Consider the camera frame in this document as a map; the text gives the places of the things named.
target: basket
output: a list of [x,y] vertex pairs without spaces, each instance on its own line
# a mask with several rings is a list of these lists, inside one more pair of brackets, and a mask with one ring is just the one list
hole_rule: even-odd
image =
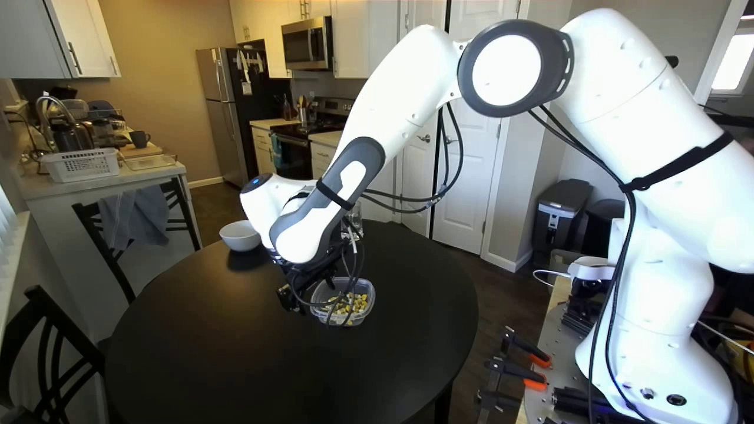
[[116,149],[50,152],[40,158],[52,181],[76,181],[118,174]]

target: round table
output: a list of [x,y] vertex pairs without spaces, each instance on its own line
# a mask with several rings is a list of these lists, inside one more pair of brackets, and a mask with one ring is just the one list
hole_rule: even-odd
[[406,421],[451,387],[477,334],[477,293],[445,250],[366,221],[363,277],[378,303],[360,328],[291,313],[284,273],[239,266],[221,243],[158,276],[121,317],[107,389],[129,424]]

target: chair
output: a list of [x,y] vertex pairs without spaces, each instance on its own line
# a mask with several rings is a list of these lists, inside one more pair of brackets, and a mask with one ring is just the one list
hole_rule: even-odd
[[[36,284],[27,290],[27,300],[25,309],[5,328],[0,349],[0,403],[22,409],[20,421],[66,424],[66,407],[74,396],[95,375],[105,375],[105,356],[42,287]],[[36,359],[40,401],[27,409],[12,401],[9,380],[20,350],[37,324],[42,324]]]
[[[179,207],[182,216],[169,216],[167,218],[167,229],[165,230],[188,230],[194,250],[200,250],[199,243],[199,230],[194,227],[192,218],[192,210],[185,196],[185,184],[179,181],[179,176],[161,184],[161,191],[165,196],[167,210]],[[80,218],[80,224],[85,227],[87,236],[92,238],[95,248],[100,250],[100,254],[105,256],[105,261],[109,264],[109,269],[114,271],[125,300],[133,303],[138,300],[133,282],[127,280],[125,271],[121,269],[121,256],[125,254],[125,250],[133,244],[127,243],[125,250],[114,250],[105,236],[102,236],[102,214],[100,214],[100,203],[76,203],[74,204],[76,216]]]

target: cup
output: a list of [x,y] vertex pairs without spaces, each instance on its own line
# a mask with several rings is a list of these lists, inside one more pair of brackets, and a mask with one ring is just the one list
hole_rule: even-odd
[[146,149],[149,134],[141,129],[129,132],[134,149]]

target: stove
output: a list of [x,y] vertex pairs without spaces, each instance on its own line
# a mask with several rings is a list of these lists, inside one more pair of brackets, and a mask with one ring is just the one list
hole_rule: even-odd
[[271,158],[275,165],[275,174],[288,180],[312,180],[313,172],[310,134],[344,129],[347,117],[350,114],[344,114],[343,103],[321,99],[319,107],[312,109],[310,125],[271,127]]

